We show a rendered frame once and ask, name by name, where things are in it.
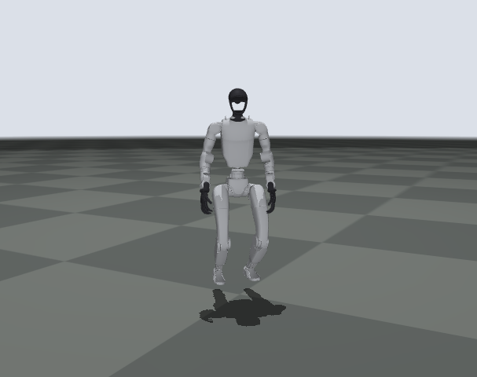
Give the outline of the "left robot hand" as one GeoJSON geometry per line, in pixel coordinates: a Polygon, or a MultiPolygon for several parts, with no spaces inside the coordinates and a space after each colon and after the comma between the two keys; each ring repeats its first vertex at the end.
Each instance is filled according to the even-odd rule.
{"type": "Polygon", "coordinates": [[[273,187],[273,182],[269,182],[268,183],[268,190],[267,190],[269,193],[270,193],[270,201],[268,202],[268,205],[271,204],[271,208],[269,210],[267,210],[267,214],[271,213],[274,208],[275,208],[275,202],[276,202],[276,194],[275,192],[277,191],[274,187],[273,187]]]}

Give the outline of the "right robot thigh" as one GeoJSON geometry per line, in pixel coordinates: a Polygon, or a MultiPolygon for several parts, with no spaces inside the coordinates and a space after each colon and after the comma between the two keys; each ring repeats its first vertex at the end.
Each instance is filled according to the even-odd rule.
{"type": "Polygon", "coordinates": [[[217,228],[220,250],[229,250],[231,243],[229,237],[229,194],[228,185],[222,184],[214,187],[212,191],[213,208],[217,228]]]}

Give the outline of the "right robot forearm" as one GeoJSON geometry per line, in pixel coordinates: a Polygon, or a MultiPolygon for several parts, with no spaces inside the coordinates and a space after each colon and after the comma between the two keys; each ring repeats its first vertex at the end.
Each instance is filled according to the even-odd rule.
{"type": "Polygon", "coordinates": [[[210,179],[211,179],[211,165],[209,163],[205,163],[206,159],[206,152],[202,152],[200,156],[200,189],[204,187],[204,182],[209,183],[209,188],[211,187],[210,179]]]}

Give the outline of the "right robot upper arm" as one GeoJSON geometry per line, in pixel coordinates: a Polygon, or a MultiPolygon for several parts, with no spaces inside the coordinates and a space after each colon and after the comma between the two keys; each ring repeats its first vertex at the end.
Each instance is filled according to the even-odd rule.
{"type": "Polygon", "coordinates": [[[212,163],[214,161],[214,155],[211,153],[215,141],[216,141],[216,134],[221,133],[222,130],[222,122],[212,123],[207,128],[206,138],[204,139],[204,147],[202,152],[206,152],[206,159],[205,163],[212,163]]]}

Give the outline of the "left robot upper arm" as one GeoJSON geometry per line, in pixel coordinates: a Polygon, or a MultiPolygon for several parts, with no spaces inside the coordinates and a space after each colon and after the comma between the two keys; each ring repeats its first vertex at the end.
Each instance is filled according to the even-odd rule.
{"type": "Polygon", "coordinates": [[[253,121],[255,124],[255,132],[259,134],[258,139],[262,148],[262,153],[260,153],[260,158],[262,162],[270,161],[270,138],[268,134],[267,127],[264,123],[253,121]]]}

